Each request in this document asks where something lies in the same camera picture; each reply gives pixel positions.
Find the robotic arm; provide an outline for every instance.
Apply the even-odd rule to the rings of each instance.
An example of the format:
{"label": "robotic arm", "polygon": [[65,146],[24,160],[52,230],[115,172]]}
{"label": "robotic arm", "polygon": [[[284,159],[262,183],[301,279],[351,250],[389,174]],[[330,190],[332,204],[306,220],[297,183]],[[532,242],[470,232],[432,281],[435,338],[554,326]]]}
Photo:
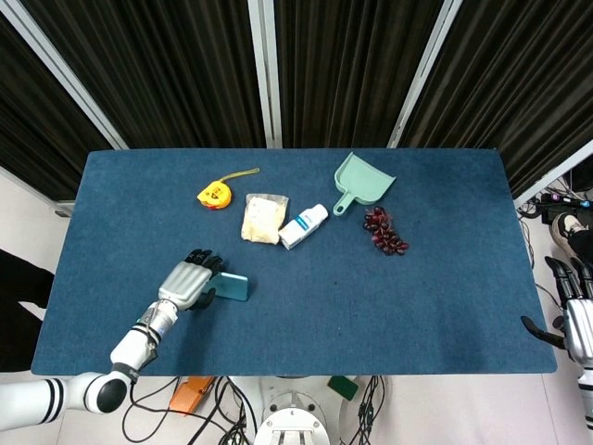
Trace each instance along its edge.
{"label": "robotic arm", "polygon": [[554,326],[564,332],[565,337],[543,331],[528,317],[521,317],[521,321],[534,337],[567,350],[569,357],[583,366],[578,387],[585,406],[587,428],[593,430],[593,269],[576,258],[572,258],[571,263],[578,280],[567,264],[546,257],[546,264],[556,278],[563,311]]}
{"label": "robotic arm", "polygon": [[117,410],[140,371],[157,358],[158,344],[177,321],[177,312],[204,309],[214,299],[213,288],[202,295],[221,270],[222,259],[210,254],[194,250],[175,266],[159,288],[158,300],[111,351],[109,374],[0,385],[0,431],[53,422],[67,409],[97,414]]}

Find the black trousers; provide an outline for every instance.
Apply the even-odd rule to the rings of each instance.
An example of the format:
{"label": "black trousers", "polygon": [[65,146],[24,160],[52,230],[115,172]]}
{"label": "black trousers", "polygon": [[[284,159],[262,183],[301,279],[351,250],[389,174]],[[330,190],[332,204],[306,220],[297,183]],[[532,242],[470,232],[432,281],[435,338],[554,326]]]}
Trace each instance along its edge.
{"label": "black trousers", "polygon": [[570,235],[568,244],[578,258],[593,264],[593,230],[580,230]]}
{"label": "black trousers", "polygon": [[47,307],[54,275],[0,249],[0,372],[31,369],[41,321],[19,301]]}

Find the blue tablecloth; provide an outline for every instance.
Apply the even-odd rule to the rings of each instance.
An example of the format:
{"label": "blue tablecloth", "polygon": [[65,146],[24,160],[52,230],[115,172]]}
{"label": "blue tablecloth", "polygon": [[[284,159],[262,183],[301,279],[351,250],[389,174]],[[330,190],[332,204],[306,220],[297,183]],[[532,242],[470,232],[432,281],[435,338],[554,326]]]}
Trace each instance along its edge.
{"label": "blue tablecloth", "polygon": [[[477,149],[361,149],[392,175],[381,205],[410,243],[386,257],[353,204],[295,249],[249,243],[247,193],[290,197],[289,217],[340,193],[345,149],[152,149],[88,159],[33,362],[42,375],[107,372],[109,353],[178,261],[212,248],[249,277],[248,302],[180,313],[144,375],[552,372],[550,347],[502,162]],[[233,202],[196,194],[224,174]]]}

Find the person's shoe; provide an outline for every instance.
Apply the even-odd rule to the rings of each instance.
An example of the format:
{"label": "person's shoe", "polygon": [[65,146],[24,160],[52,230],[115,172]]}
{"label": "person's shoe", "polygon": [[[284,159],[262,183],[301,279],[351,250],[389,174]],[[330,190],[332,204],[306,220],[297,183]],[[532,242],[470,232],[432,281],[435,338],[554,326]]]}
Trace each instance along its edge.
{"label": "person's shoe", "polygon": [[572,257],[577,257],[577,255],[568,243],[568,238],[571,235],[586,229],[587,228],[570,213],[561,213],[554,218],[554,221],[552,221],[552,225],[549,227],[549,232],[552,235],[554,242],[564,250],[566,256],[571,259]]}

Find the cable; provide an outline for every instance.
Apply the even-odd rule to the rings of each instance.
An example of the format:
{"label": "cable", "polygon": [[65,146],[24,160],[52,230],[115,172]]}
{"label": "cable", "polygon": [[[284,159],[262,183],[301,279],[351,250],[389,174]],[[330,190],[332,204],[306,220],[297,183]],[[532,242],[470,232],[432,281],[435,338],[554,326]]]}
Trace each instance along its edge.
{"label": "cable", "polygon": [[[150,398],[150,397],[152,397],[152,396],[154,396],[154,395],[158,394],[160,391],[163,391],[163,390],[165,390],[166,388],[168,388],[169,386],[171,386],[173,383],[175,383],[175,389],[177,389],[177,387],[179,386],[179,381],[180,381],[180,377],[175,377],[175,378],[173,378],[173,379],[172,379],[172,380],[171,380],[169,383],[167,383],[166,385],[164,385],[163,387],[161,387],[161,388],[157,389],[157,390],[156,390],[156,391],[154,391],[154,392],[151,392],[150,394],[147,394],[147,395],[145,395],[145,396],[141,397],[140,399],[138,399],[138,401],[143,401],[143,400],[146,400],[146,399],[148,399],[148,398]],[[163,425],[163,422],[165,421],[165,419],[167,418],[167,415],[168,415],[169,413],[164,413],[164,414],[163,414],[163,416],[160,418],[160,421],[158,422],[157,426],[155,426],[155,429],[154,429],[154,430],[153,430],[153,431],[152,431],[150,434],[148,434],[148,435],[147,435],[145,438],[143,438],[143,439],[132,439],[132,438],[131,438],[131,437],[128,435],[127,431],[126,431],[126,419],[127,419],[127,417],[128,417],[128,414],[130,413],[130,411],[132,410],[132,408],[133,408],[134,406],[135,406],[135,404],[134,404],[134,403],[132,403],[132,405],[130,405],[130,406],[128,407],[128,409],[126,410],[126,412],[125,412],[125,413],[124,413],[124,415],[123,415],[123,418],[121,419],[121,432],[123,433],[123,436],[124,436],[124,437],[125,437],[125,438],[126,438],[128,441],[129,441],[129,442],[131,442],[131,443],[142,443],[142,442],[146,442],[147,440],[151,439],[151,438],[152,438],[152,437],[153,437],[155,434],[157,434],[157,432],[158,432],[158,429],[160,428],[160,426],[161,426],[161,425]]]}
{"label": "cable", "polygon": [[548,186],[546,187],[546,190],[549,191],[550,193],[557,193],[559,195],[565,195],[568,197],[575,197],[576,199],[583,199],[583,197],[579,196],[575,191],[573,191],[573,185],[572,185],[572,181],[573,181],[573,177],[572,177],[572,173],[573,171],[571,170],[570,174],[570,184],[567,184],[566,181],[564,181],[563,178],[558,180],[558,185],[562,187],[562,189],[558,189],[555,188],[553,186]]}
{"label": "cable", "polygon": [[534,255],[534,248],[531,245],[531,233],[529,232],[529,226],[527,222],[523,221],[519,218],[519,223],[521,223],[521,231],[523,232],[523,238],[525,240],[525,244],[527,244],[527,251],[529,252],[529,263],[531,264],[531,270],[533,271],[536,265],[536,258]]}
{"label": "cable", "polygon": [[245,435],[246,427],[246,413],[245,405],[241,405],[239,412],[239,420],[233,425],[233,427],[219,440],[219,445],[241,445],[242,443],[248,443]]}
{"label": "cable", "polygon": [[241,406],[243,406],[243,401],[241,400],[241,396],[239,396],[237,394],[237,391],[235,391],[234,388],[233,388],[233,400],[234,400],[234,404],[237,405],[237,408],[241,409]]}
{"label": "cable", "polygon": [[218,412],[224,420],[226,420],[229,424],[234,425],[238,422],[238,420],[233,420],[232,418],[230,418],[228,415],[226,415],[224,413],[224,411],[221,408],[221,402],[222,402],[223,395],[224,394],[219,394],[219,387],[216,386],[214,388],[214,403],[218,407]]}
{"label": "cable", "polygon": [[[218,390],[219,390],[219,386],[221,385],[221,381],[222,381],[222,377],[219,377],[219,379],[216,381],[216,387],[214,388],[214,393],[217,394]],[[229,382],[225,383],[222,386],[222,393],[224,394],[224,391],[226,390],[226,388],[229,386]],[[196,433],[192,436],[191,439],[189,439],[189,442],[187,442],[187,445],[194,445],[196,443],[196,440],[200,437],[200,435],[204,432],[204,430],[206,429],[206,427],[208,426],[209,423],[214,423],[214,421],[212,420],[212,417],[214,417],[214,414],[216,414],[216,412],[219,410],[219,403],[214,400],[214,407],[212,408],[212,410],[210,411],[210,413],[208,414],[208,416],[206,417],[205,422],[200,426],[200,428],[196,431]]]}
{"label": "cable", "polygon": [[239,397],[241,398],[241,400],[243,400],[247,404],[247,407],[249,407],[249,412],[251,413],[251,420],[253,421],[253,429],[255,430],[255,435],[257,435],[258,434],[258,423],[256,422],[256,415],[253,412],[253,407],[251,406],[249,399],[245,396],[243,391],[241,389],[239,389],[239,387],[231,381],[231,379],[229,379],[229,383],[231,384],[231,387],[233,388],[233,390],[239,394]]}
{"label": "cable", "polygon": [[[527,225],[527,223],[525,221],[523,221],[521,218],[519,218],[519,223],[521,223],[521,230],[523,232],[525,244],[527,245],[527,251],[529,252],[529,262],[531,263],[531,270],[533,271],[534,266],[536,265],[536,259],[535,259],[535,255],[534,255],[534,248],[531,245],[531,233],[529,232],[529,225]],[[560,310],[562,310],[561,305],[558,303],[556,298],[551,294],[551,292],[549,292],[549,290],[547,290],[542,285],[539,285],[538,283],[536,283],[536,287],[538,289],[541,289],[544,292],[546,292],[549,295],[549,297],[552,299],[552,301],[554,301],[554,304],[556,305],[556,307],[558,307]]]}
{"label": "cable", "polygon": [[553,296],[553,295],[552,295],[552,294],[549,292],[549,290],[547,290],[545,287],[543,287],[543,286],[539,285],[538,283],[536,283],[536,287],[537,287],[538,289],[541,289],[541,290],[543,290],[544,292],[546,292],[546,293],[549,295],[549,297],[552,299],[552,301],[554,301],[554,304],[556,305],[556,307],[557,307],[558,309],[562,310],[562,306],[561,306],[561,305],[560,305],[560,303],[559,303],[559,302],[556,300],[556,297],[554,297],[554,296]]}
{"label": "cable", "polygon": [[536,197],[529,199],[519,209],[517,209],[517,213],[521,215],[521,218],[519,219],[521,220],[522,218],[528,218],[530,220],[534,220],[535,218],[540,216],[540,204],[541,203],[539,202],[539,199],[537,199]]}
{"label": "cable", "polygon": [[[372,405],[372,399],[374,397],[374,392],[378,388],[379,383],[381,383],[381,402],[379,403],[379,408],[377,411],[374,410]],[[372,426],[374,425],[374,421],[383,409],[383,404],[385,402],[385,381],[381,375],[373,375],[371,380],[369,381],[367,387],[364,389],[364,395],[362,396],[362,401],[360,402],[359,406],[359,429],[356,431],[352,440],[348,443],[348,445],[353,445],[354,441],[358,436],[359,438],[359,445],[370,445],[370,435],[372,431]],[[346,443],[340,439],[340,445],[346,445]]]}
{"label": "cable", "polygon": [[[142,404],[139,403],[140,401],[144,401],[144,400],[146,400],[146,399],[148,399],[148,398],[150,398],[150,397],[158,394],[160,391],[163,391],[164,389],[170,387],[173,383],[176,383],[176,385],[175,385],[175,389],[176,389],[178,387],[180,381],[181,381],[181,378],[180,377],[175,377],[169,383],[167,383],[165,386],[157,389],[156,391],[151,392],[150,394],[147,394],[147,395],[141,397],[138,400],[135,400],[134,397],[133,397],[133,391],[134,391],[135,384],[132,384],[132,386],[130,387],[130,402],[132,404],[128,407],[128,409],[126,410],[125,414],[123,415],[123,418],[121,419],[121,431],[123,433],[123,436],[128,441],[130,441],[131,443],[142,443],[142,442],[146,442],[147,440],[153,438],[157,434],[158,430],[160,429],[161,425],[163,424],[163,422],[165,421],[165,418],[167,417],[167,415],[169,413],[184,414],[184,415],[190,415],[192,417],[196,417],[198,419],[201,419],[201,420],[206,421],[204,423],[204,425],[213,424],[214,426],[218,427],[223,433],[226,434],[226,432],[227,432],[226,429],[224,429],[220,424],[218,424],[217,422],[212,421],[211,419],[208,420],[207,417],[204,417],[203,415],[199,415],[199,414],[195,414],[195,413],[186,413],[186,412],[183,412],[183,411],[177,411],[177,410],[171,410],[171,409],[154,409],[154,408],[150,408],[148,406],[145,406],[145,405],[142,405]],[[143,439],[132,439],[128,435],[128,432],[126,431],[125,422],[126,422],[126,419],[128,417],[128,414],[130,413],[130,411],[134,407],[135,408],[139,408],[141,410],[148,411],[150,413],[163,413],[164,414],[160,418],[160,421],[158,422],[158,424],[155,427],[155,429],[148,436],[146,436]]]}

